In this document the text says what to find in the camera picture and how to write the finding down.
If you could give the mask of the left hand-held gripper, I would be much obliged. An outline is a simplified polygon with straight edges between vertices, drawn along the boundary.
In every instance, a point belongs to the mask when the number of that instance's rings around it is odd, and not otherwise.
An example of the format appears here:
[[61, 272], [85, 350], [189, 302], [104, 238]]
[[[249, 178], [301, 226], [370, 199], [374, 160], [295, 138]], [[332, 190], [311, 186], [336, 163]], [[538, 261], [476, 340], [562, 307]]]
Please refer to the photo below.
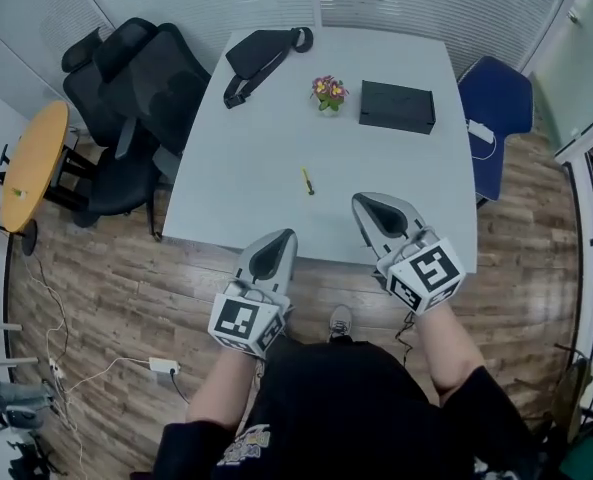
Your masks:
[[297, 250], [295, 231], [284, 228], [262, 236], [240, 253], [233, 277], [214, 298], [208, 324], [208, 333], [220, 345], [266, 358], [292, 311], [287, 287]]

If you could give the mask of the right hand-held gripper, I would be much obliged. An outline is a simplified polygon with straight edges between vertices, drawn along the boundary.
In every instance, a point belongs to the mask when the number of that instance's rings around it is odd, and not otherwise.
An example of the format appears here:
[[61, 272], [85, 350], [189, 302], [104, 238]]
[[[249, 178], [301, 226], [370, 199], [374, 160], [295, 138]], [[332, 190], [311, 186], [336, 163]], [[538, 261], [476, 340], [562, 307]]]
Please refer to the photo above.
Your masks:
[[[365, 243], [381, 258], [376, 270], [385, 279], [384, 289], [413, 314], [430, 311], [458, 291], [466, 272], [456, 252], [447, 238], [425, 226], [410, 203], [359, 192], [351, 207]], [[391, 251], [389, 239], [403, 238], [407, 240]]]

